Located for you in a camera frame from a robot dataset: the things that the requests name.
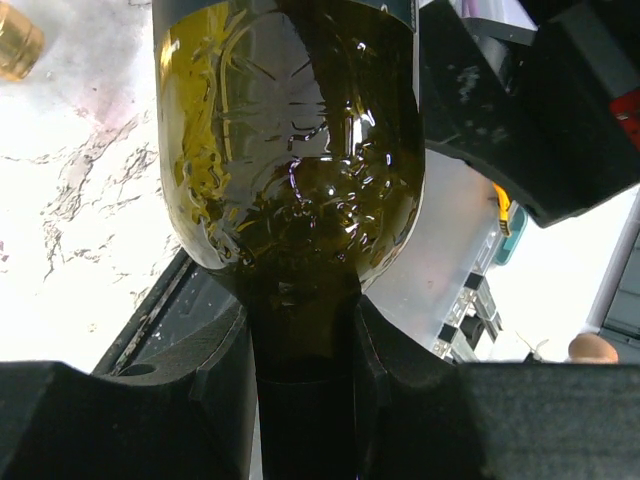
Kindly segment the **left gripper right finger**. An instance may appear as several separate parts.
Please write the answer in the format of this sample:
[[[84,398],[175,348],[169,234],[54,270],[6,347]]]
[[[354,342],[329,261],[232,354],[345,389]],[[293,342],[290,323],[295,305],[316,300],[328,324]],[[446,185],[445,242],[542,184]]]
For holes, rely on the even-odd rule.
[[[639,369],[450,364],[367,298],[354,316],[362,479],[635,479]]]

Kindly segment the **dark wine bottle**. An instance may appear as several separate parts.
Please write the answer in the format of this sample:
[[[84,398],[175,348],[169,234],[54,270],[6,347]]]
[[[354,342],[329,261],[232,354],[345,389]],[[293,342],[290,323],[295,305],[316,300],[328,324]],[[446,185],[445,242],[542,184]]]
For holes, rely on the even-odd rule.
[[[421,208],[414,1],[156,1],[161,180],[244,306],[267,479],[356,475],[354,314]]]

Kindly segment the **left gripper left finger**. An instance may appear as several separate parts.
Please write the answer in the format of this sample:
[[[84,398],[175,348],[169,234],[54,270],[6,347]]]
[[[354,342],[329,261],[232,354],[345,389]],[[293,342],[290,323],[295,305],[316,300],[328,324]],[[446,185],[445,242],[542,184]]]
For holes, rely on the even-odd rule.
[[[245,311],[118,376],[1,366],[5,479],[245,479],[256,393]]]

